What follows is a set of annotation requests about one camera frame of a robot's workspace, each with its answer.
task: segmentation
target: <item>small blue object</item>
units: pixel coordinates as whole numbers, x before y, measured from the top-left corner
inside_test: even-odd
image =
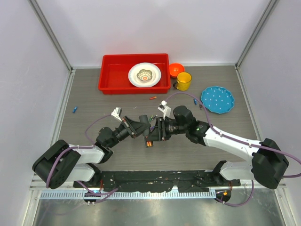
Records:
[[[231,92],[220,86],[207,87],[202,92],[201,100],[209,111],[218,114],[231,111],[235,105]]]
[[[75,113],[75,112],[76,112],[76,110],[77,110],[77,107],[75,107],[75,108],[73,109],[73,113]]]

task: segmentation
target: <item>white wall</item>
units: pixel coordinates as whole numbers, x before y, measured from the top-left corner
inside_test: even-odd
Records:
[[[301,159],[301,1],[281,0],[241,66],[261,133]],[[289,159],[287,174],[301,166]],[[301,179],[286,179],[295,214],[301,210]]]
[[[19,226],[68,72],[27,1],[1,1],[0,33],[0,224]]]
[[[105,54],[236,63],[269,0],[38,0],[73,66]]]

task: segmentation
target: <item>red tray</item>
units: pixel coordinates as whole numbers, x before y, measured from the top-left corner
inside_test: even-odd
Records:
[[[139,63],[155,64],[161,71],[160,81],[153,87],[136,87],[128,79],[129,70]],[[167,93],[171,87],[168,54],[128,54],[103,56],[98,89],[103,94]]]

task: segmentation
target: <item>white plate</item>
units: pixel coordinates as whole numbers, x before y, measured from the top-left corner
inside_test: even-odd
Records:
[[[152,87],[160,81],[161,71],[154,64],[140,63],[131,68],[128,79],[136,87]]]

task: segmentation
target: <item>yellow mug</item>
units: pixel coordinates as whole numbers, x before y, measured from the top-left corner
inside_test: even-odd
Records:
[[[174,83],[174,87],[180,91],[186,91],[191,84],[192,76],[187,72],[181,72],[177,76],[177,81]]]

